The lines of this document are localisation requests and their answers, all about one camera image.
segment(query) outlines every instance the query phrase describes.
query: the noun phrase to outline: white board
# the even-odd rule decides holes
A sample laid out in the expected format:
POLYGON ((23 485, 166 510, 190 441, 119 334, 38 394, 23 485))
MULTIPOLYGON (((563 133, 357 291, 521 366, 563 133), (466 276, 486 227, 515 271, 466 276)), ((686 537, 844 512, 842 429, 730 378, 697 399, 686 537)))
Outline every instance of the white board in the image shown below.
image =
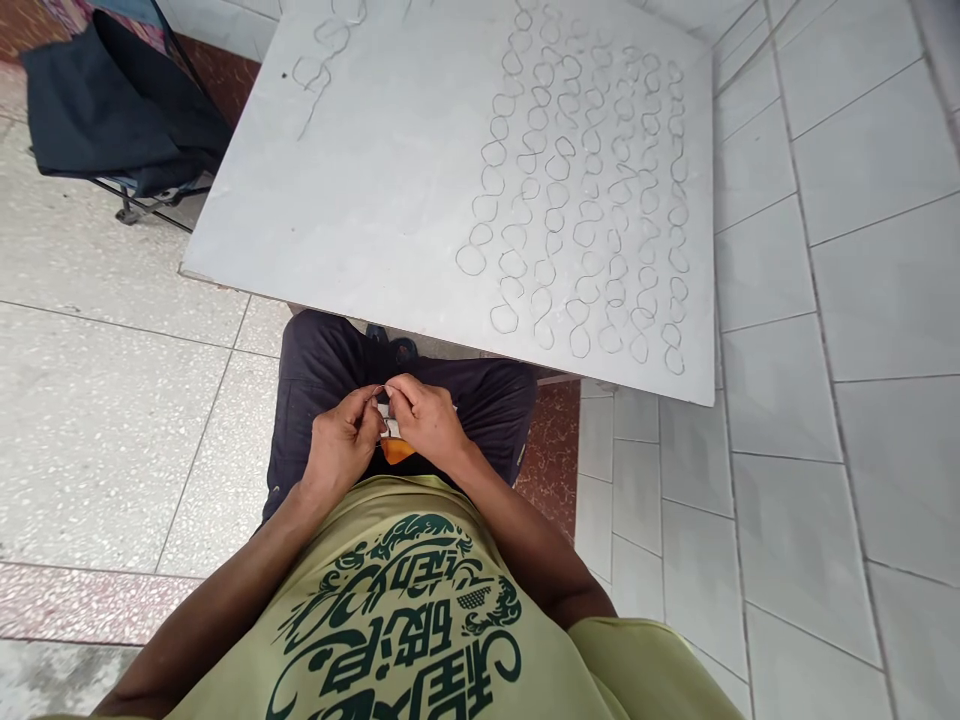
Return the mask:
POLYGON ((297 3, 183 269, 711 405, 711 67, 624 0, 297 3))

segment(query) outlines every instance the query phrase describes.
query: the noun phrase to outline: dark pants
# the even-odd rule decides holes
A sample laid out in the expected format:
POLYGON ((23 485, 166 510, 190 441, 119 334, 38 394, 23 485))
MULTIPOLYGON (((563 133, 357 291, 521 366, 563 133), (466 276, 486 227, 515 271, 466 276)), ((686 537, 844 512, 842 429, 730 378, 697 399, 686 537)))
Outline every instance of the dark pants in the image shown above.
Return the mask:
MULTIPOLYGON (((291 318, 283 332, 264 522, 303 477, 313 419, 336 407, 356 388, 383 384, 401 372, 450 391, 467 437, 504 482, 513 486, 520 473, 537 397, 537 383, 529 366, 499 358, 419 358, 401 369, 394 353, 359 333, 344 318, 304 310, 291 318)), ((417 454, 389 465, 377 446, 361 479, 384 474, 430 474, 449 482, 417 454)))

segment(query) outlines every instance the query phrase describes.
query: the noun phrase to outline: black bag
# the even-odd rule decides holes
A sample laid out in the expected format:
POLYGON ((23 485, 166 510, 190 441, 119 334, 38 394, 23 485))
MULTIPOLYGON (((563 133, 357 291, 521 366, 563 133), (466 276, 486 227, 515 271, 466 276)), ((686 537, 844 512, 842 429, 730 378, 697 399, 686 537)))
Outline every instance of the black bag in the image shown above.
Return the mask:
POLYGON ((23 53, 42 175, 128 178, 150 197, 215 174, 231 130, 199 87, 107 13, 69 42, 23 53))

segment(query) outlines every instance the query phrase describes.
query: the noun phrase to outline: hand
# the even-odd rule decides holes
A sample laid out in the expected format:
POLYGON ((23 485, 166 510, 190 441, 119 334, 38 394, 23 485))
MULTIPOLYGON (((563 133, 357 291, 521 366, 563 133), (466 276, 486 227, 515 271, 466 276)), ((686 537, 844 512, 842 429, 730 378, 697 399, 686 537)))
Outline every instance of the hand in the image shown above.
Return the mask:
POLYGON ((408 374, 387 380, 384 389, 400 436, 440 470, 452 472, 473 443, 460 426, 449 391, 408 374))
POLYGON ((308 498, 333 493, 339 501, 367 469, 380 433, 387 430, 377 410, 379 392, 379 385, 357 388, 314 418, 310 457, 300 482, 308 498))

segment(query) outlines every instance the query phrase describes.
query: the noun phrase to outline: dark fabric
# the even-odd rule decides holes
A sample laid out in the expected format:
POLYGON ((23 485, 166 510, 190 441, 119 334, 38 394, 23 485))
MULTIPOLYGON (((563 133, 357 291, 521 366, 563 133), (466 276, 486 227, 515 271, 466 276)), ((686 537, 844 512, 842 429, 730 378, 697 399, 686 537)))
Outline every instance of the dark fabric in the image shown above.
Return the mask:
POLYGON ((231 130, 162 53, 97 11, 70 42, 21 55, 27 119, 41 174, 127 177, 136 195, 216 173, 231 130))
MULTIPOLYGON (((467 437, 504 482, 513 486, 537 398, 537 382, 529 366, 500 358, 418 358, 401 369, 388 348, 357 332, 344 318, 304 310, 283 333, 264 522, 303 476, 313 419, 356 388, 383 384, 401 372, 450 391, 467 437)), ((361 480, 386 474, 437 475, 453 485, 426 458, 415 454, 390 465, 377 447, 361 480)))

